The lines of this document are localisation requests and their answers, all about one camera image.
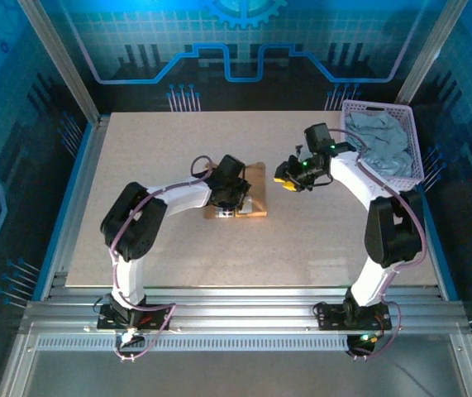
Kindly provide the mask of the tan t-shirt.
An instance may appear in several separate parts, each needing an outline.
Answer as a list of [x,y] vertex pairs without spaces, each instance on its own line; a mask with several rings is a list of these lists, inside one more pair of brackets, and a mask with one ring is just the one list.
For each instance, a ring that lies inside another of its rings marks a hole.
[[[245,179],[250,183],[250,189],[246,196],[250,196],[252,199],[253,212],[249,215],[236,215],[234,218],[264,218],[268,215],[265,172],[265,163],[261,161],[246,166]],[[203,217],[205,219],[228,219],[214,218],[215,208],[213,206],[205,207]]]

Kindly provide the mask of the grey t-shirt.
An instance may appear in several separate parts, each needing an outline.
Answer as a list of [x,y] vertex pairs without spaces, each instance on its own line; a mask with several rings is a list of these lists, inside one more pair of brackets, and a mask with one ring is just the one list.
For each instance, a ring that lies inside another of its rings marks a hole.
[[411,177],[412,157],[408,134],[387,112],[351,112],[345,118],[346,130],[367,146],[362,160],[380,175]]

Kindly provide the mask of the white perforated plastic basket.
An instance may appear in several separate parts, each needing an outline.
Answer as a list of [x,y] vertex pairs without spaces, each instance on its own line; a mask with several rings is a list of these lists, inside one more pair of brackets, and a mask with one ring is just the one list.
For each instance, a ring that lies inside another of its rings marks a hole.
[[386,185],[395,191],[408,191],[410,189],[414,189],[416,185],[420,184],[424,180],[424,171],[422,166],[421,151],[417,138],[416,123],[413,111],[409,106],[394,103],[373,103],[351,99],[345,100],[341,106],[341,129],[345,130],[346,133],[343,134],[342,137],[355,148],[362,150],[366,144],[353,132],[346,130],[345,118],[351,112],[361,112],[366,114],[387,112],[398,120],[403,130],[408,134],[408,149],[412,157],[412,176],[406,178],[380,175],[370,166],[368,166],[361,157],[361,163],[367,170],[369,170],[370,173],[380,177],[380,179],[383,180]]

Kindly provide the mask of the aluminium frame rail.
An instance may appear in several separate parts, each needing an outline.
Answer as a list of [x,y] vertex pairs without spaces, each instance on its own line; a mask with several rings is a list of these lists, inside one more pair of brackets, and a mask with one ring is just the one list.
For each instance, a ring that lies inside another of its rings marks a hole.
[[[19,331],[94,332],[93,304],[105,289],[54,287],[45,301],[30,302]],[[153,304],[175,303],[170,322],[175,333],[315,333],[312,307],[339,304],[346,293],[339,287],[221,287],[148,288]],[[403,334],[468,333],[464,305],[448,301],[432,286],[398,286],[385,298],[397,303],[389,310]]]

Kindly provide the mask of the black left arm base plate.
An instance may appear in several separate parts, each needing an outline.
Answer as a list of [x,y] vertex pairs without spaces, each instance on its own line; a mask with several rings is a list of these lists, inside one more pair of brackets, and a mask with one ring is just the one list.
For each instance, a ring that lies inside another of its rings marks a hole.
[[104,304],[98,312],[96,328],[98,331],[126,330],[136,328],[137,330],[159,329],[169,313],[168,309],[154,312],[139,312],[130,318],[121,316],[110,304]]

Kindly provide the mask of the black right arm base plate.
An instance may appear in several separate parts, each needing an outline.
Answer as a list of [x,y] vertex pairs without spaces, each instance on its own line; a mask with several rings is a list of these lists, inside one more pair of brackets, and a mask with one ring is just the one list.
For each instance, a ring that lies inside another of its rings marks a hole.
[[357,308],[352,303],[314,304],[312,313],[321,331],[369,331],[392,328],[389,308],[385,304]]

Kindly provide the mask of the aluminium frame post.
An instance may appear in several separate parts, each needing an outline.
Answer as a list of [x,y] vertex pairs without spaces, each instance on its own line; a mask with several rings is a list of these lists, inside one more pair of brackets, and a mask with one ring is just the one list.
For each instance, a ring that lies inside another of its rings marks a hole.
[[17,0],[46,52],[55,64],[80,110],[92,127],[98,127],[101,116],[63,41],[40,0]]
[[441,53],[446,40],[459,21],[468,1],[469,0],[446,0],[446,4],[431,29],[410,73],[398,91],[394,101],[396,104],[408,105],[414,99],[423,80],[426,78],[429,70]]

